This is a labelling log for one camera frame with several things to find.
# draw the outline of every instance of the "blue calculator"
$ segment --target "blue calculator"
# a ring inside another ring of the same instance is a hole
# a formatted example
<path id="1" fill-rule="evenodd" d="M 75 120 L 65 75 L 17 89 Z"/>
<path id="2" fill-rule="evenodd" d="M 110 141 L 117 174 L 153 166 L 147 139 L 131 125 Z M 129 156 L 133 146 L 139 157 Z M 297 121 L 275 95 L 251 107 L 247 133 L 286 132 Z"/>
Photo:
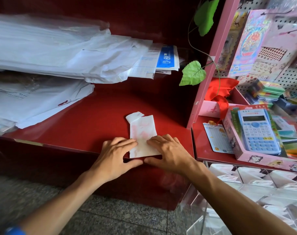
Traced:
<path id="1" fill-rule="evenodd" d="M 281 148 L 272 131 L 270 118 L 265 109 L 239 110 L 243 140 L 248 151 L 278 155 Z"/>

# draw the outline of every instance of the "granite floor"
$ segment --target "granite floor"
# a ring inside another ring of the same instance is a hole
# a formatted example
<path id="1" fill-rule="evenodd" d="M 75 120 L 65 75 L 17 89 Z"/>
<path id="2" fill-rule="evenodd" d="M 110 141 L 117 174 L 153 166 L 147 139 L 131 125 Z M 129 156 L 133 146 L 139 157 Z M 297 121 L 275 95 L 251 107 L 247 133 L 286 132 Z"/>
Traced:
<path id="1" fill-rule="evenodd" d="M 60 191 L 60 188 L 0 176 L 0 234 Z M 95 195 L 61 232 L 67 235 L 175 233 L 174 211 Z"/>

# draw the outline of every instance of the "red cloth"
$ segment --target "red cloth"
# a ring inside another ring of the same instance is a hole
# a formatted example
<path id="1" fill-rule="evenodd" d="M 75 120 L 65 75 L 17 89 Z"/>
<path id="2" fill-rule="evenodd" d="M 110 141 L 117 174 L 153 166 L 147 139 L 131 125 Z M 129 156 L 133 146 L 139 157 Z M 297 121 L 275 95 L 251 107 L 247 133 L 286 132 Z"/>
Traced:
<path id="1" fill-rule="evenodd" d="M 207 93 L 205 95 L 206 101 L 217 102 L 220 109 L 220 119 L 225 118 L 229 103 L 226 99 L 227 96 L 230 95 L 230 91 L 238 85 L 239 81 L 233 78 L 221 78 L 220 79 L 220 87 L 219 87 L 219 78 L 213 78 L 209 84 Z"/>

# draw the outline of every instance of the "green leaf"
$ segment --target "green leaf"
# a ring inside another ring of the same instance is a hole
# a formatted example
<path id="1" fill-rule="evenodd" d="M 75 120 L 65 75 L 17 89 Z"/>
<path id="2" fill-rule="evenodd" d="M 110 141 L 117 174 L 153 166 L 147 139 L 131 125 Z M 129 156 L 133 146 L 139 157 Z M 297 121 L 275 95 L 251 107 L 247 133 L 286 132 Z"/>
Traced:
<path id="1" fill-rule="evenodd" d="M 217 9 L 219 0 L 204 2 L 194 15 L 194 22 L 199 27 L 201 36 L 206 35 L 213 26 L 213 16 Z"/>
<path id="2" fill-rule="evenodd" d="M 206 77 L 206 72 L 202 69 L 198 61 L 193 61 L 182 70 L 183 76 L 179 86 L 197 85 Z"/>

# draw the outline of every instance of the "left hand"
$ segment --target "left hand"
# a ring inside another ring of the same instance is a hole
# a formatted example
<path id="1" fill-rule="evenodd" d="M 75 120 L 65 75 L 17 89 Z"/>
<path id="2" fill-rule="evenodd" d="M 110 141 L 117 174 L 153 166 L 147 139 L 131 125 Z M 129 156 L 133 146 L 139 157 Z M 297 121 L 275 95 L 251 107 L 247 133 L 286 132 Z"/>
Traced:
<path id="1" fill-rule="evenodd" d="M 102 183 L 114 180 L 128 170 L 143 164 L 142 160 L 133 159 L 124 163 L 123 156 L 137 146 L 135 139 L 114 138 L 103 143 L 101 154 L 87 171 L 95 175 L 95 180 Z"/>

